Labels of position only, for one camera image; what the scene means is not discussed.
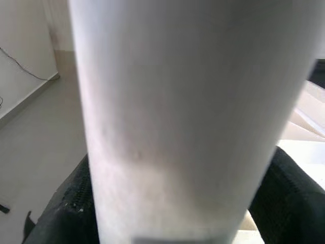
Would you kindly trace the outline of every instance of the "wire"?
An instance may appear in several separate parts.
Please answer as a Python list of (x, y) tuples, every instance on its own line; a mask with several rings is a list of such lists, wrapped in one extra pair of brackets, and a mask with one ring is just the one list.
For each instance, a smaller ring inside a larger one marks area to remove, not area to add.
[[(44, 81), (46, 81), (46, 80), (48, 80), (48, 81), (54, 81), (54, 80), (58, 80), (58, 79), (60, 79), (61, 78), (61, 76), (57, 76), (57, 77), (53, 77), (53, 78), (51, 78), (51, 79), (43, 79), (43, 78), (40, 78), (40, 77), (38, 77), (38, 76), (36, 76), (36, 75), (34, 75), (32, 72), (30, 72), (30, 71), (28, 71), (26, 68), (24, 68), (24, 66), (23, 65), (21, 65), (15, 58), (13, 58), (12, 56), (10, 56), (2, 47), (0, 47), (0, 51), (4, 54), (4, 55), (6, 55), (8, 58), (10, 58), (13, 62), (15, 62), (16, 63), (16, 65), (18, 65), (24, 72), (26, 72), (28, 75), (31, 75), (32, 77), (34, 77), (34, 78), (36, 78), (36, 79), (38, 79), (38, 80), (44, 80)], [(1, 109), (1, 107), (2, 107), (2, 103), (4, 102), (4, 99), (2, 98), (2, 97), (0, 97), (0, 100), (1, 100), (1, 102), (0, 102), (0, 109)]]

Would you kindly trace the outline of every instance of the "white cylinder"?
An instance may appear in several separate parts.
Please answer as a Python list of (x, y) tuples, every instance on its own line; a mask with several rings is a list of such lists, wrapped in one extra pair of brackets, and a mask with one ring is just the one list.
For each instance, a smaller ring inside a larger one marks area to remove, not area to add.
[(101, 244), (231, 242), (319, 50), (322, 5), (70, 0)]

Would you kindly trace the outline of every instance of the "white pole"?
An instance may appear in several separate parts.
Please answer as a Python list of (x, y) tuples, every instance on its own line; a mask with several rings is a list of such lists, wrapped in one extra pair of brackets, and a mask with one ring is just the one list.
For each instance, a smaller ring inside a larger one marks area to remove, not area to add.
[(70, 0), (102, 244), (231, 242), (316, 57), (322, 6)]

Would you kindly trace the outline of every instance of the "gray tile floor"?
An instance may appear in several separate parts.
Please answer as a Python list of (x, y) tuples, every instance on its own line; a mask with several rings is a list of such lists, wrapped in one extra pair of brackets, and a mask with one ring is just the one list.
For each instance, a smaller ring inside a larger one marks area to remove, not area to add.
[(0, 243), (22, 241), (29, 210), (36, 221), (56, 188), (86, 154), (72, 52), (56, 55), (61, 79), (0, 130)]

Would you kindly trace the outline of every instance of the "baseboard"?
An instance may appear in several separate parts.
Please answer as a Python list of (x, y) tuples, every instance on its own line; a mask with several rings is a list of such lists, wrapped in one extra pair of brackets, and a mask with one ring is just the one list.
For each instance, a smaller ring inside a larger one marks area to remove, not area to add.
[(15, 106), (10, 108), (3, 117), (0, 118), (0, 129), (2, 129), (9, 121), (11, 121), (18, 113), (26, 108), (36, 97), (45, 91), (59, 77), (56, 72), (50, 76), (48, 80), (40, 83), (38, 87), (32, 90), (25, 98), (21, 99)]

